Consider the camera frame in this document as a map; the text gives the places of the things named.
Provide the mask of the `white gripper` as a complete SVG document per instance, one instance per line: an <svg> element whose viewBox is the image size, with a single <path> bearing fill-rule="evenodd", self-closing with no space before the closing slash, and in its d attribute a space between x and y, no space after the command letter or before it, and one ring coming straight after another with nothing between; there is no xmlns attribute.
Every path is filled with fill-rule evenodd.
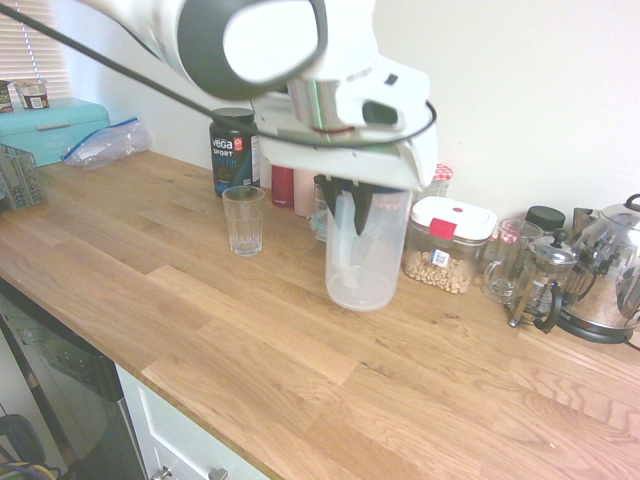
<svg viewBox="0 0 640 480"><path fill-rule="evenodd" d="M437 113L431 103L400 131L365 128L333 136L299 122L285 94L270 93L253 100L252 106L263 156L275 166L323 174L316 175L314 182L337 225L344 213L344 179L357 181L351 184L351 195L358 236L371 208L372 184L417 191L432 181L437 164Z"/></svg>

